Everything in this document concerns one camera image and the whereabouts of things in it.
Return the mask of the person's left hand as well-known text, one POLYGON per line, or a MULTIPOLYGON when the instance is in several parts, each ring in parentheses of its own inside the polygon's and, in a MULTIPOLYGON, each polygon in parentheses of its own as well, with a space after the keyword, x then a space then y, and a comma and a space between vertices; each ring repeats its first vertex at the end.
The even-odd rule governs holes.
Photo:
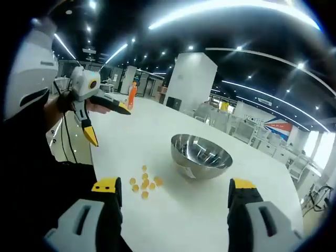
POLYGON ((97 112, 101 114, 106 114, 107 112, 110 112, 110 110, 106 107, 100 106, 98 104, 93 104, 91 102, 88 102, 86 105, 87 110, 92 111, 92 112, 97 112))

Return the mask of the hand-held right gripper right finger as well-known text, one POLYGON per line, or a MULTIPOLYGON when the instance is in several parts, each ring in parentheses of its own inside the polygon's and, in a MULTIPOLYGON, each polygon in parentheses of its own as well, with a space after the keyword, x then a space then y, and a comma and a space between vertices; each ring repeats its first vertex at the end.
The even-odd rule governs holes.
POLYGON ((295 251, 301 243, 290 219, 247 180, 230 179, 227 224, 228 251, 295 251))

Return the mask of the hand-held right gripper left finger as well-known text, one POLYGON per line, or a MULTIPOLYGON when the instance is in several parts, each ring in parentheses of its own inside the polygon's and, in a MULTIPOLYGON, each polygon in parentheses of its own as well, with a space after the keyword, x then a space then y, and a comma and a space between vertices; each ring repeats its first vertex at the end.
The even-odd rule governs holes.
POLYGON ((103 178, 59 217, 44 242, 50 251, 131 251, 121 236, 121 208, 121 179, 103 178))

